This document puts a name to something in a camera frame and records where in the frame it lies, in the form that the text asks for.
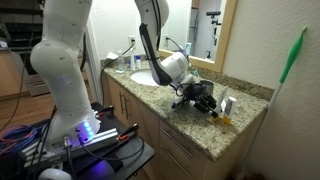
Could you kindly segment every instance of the granite countertop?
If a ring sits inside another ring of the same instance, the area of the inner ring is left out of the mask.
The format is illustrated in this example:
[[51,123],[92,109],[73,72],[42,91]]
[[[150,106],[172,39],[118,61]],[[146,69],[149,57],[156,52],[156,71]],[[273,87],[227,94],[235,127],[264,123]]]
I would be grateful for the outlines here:
[[[147,62],[143,61],[142,69],[148,68]],[[222,121],[213,122],[210,115],[199,112],[190,104],[171,109],[177,96],[170,86],[137,84],[130,79],[133,73],[130,69],[123,74],[117,74],[114,68],[106,68],[105,73],[178,131],[212,162],[217,161],[246,128],[265,113],[268,105],[265,100],[229,88],[226,98],[235,97],[238,104],[232,124],[226,125]],[[223,88],[224,86],[218,83],[214,84],[215,99]]]

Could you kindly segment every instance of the mirror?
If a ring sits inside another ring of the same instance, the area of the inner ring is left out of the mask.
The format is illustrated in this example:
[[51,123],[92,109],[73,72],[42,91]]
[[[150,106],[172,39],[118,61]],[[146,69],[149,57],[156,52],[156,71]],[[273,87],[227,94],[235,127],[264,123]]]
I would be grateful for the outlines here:
[[179,1],[168,0],[170,15],[161,31],[160,56],[168,57],[188,42],[193,66],[221,72],[237,0]]

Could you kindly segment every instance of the cabinet drawer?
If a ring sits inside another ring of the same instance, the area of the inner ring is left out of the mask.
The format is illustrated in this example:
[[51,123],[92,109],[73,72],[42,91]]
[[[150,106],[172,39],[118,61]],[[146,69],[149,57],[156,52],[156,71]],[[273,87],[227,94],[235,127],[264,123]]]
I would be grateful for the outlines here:
[[[190,145],[180,134],[173,131],[164,122],[160,122],[160,135],[166,141],[170,141],[173,146],[180,150],[185,157],[190,160],[200,171],[206,172],[209,160],[203,156],[198,150]],[[166,143],[163,138],[160,138],[160,144]]]
[[190,163],[179,162],[171,150],[160,147],[160,179],[162,180],[201,180],[204,175]]

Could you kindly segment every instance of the green handle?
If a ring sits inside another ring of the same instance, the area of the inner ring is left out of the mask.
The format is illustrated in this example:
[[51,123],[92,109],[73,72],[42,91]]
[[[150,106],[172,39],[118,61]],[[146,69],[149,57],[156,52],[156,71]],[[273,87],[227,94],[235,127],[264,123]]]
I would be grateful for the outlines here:
[[292,64],[294,63],[297,56],[299,55],[299,52],[300,52],[300,49],[302,46],[303,35],[306,31],[307,31],[307,27],[304,27],[301,32],[300,37],[296,40],[296,42],[292,46],[290,53],[289,53],[289,56],[288,56],[287,65],[286,65],[285,69],[283,70],[282,76],[280,78],[280,83],[284,83],[284,81],[286,80],[287,75],[290,71]]

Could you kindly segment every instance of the white sink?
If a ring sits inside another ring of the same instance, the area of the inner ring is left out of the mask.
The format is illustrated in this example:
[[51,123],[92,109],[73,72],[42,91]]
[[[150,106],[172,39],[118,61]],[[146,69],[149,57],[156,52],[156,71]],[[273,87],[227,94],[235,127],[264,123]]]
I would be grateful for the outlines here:
[[140,70],[131,75],[131,79],[138,83],[147,86],[159,86],[152,78],[151,70]]

